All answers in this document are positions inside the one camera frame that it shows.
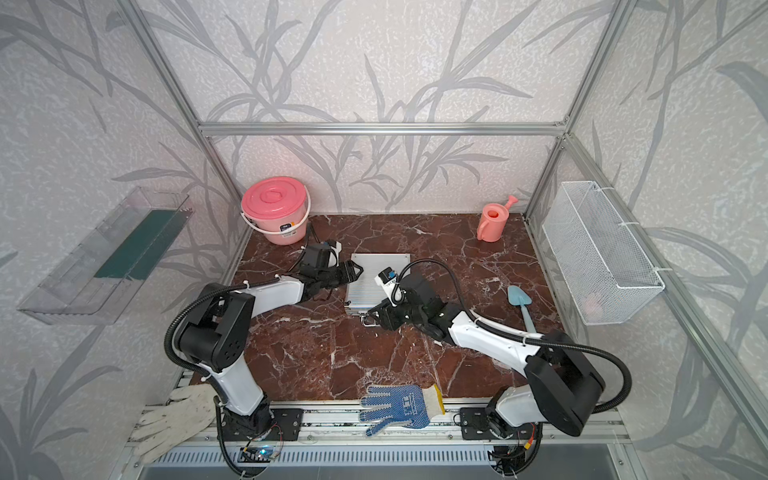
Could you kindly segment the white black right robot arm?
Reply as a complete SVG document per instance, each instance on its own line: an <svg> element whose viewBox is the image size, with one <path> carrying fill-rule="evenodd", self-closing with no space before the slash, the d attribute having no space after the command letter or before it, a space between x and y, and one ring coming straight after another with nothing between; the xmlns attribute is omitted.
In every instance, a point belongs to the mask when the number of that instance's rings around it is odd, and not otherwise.
<svg viewBox="0 0 768 480"><path fill-rule="evenodd" d="M377 274L385 298L369 314L385 330L411 325L438 343L473 350L522 375L524 386L501 389L487 405L498 436L538 423L578 436L592 415L629 397L632 375L616 355L578 344L562 331L541 334L497 323L469 309L462 298L445 302L414 267L387 267Z"/></svg>

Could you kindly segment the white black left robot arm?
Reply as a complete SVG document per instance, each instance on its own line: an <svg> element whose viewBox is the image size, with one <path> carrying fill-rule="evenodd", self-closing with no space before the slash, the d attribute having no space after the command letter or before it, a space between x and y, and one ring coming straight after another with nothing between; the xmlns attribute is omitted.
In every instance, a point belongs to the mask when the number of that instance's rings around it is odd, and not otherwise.
<svg viewBox="0 0 768 480"><path fill-rule="evenodd" d="M163 340L166 356L208 380L228 413L265 422L269 400L244 358L251 322L307 302L322 290L356 282L364 268L353 260L340 260L340 250L338 242L311 244L289 272L273 279L253 285L206 285L169 325Z"/></svg>

